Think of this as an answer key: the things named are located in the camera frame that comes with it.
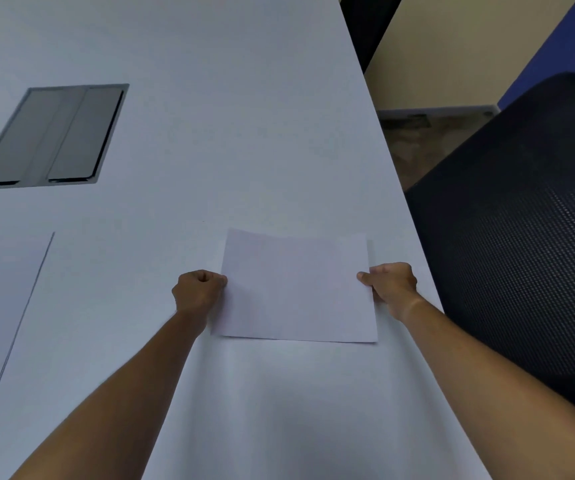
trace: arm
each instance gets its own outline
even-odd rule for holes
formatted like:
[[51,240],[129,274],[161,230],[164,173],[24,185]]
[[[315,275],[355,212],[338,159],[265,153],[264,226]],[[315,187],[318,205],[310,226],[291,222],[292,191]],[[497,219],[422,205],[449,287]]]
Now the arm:
[[170,407],[180,372],[227,278],[179,277],[177,312],[36,449],[12,480],[138,480]]
[[410,265],[359,273],[409,330],[494,480],[575,479],[575,407],[454,325]]

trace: black mesh fabric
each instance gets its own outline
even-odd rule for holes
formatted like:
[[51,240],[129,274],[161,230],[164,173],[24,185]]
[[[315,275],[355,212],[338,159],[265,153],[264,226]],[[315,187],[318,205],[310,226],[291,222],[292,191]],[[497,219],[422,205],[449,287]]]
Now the black mesh fabric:
[[406,197],[446,314],[575,404],[575,74],[529,90]]

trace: hand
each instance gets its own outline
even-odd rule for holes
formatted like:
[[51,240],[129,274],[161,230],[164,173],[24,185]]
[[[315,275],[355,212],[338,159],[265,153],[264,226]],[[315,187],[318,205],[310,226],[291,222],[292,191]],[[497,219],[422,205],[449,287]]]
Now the hand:
[[375,294],[388,304],[388,311],[397,320],[404,321],[411,307],[423,301],[416,292],[412,267],[407,263],[372,266],[369,273],[361,272],[357,278],[364,285],[372,286]]
[[205,330],[207,313],[218,301],[225,285],[227,277],[223,274],[200,269],[181,274],[179,282],[171,289],[176,300],[177,315],[191,320],[196,325],[197,335]]

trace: black chair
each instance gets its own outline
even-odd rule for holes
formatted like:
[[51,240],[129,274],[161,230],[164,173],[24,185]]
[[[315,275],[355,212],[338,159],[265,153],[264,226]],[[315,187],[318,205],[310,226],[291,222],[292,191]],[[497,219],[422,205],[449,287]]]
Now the black chair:
[[446,314],[575,404],[575,73],[406,192]]

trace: gray metal panel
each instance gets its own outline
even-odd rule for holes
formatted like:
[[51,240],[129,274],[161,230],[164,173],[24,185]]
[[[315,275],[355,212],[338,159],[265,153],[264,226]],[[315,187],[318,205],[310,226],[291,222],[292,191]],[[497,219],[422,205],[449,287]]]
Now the gray metal panel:
[[47,178],[50,181],[94,176],[123,93],[121,88],[89,88]]
[[30,90],[0,137],[0,183],[23,178],[59,108],[62,89]]

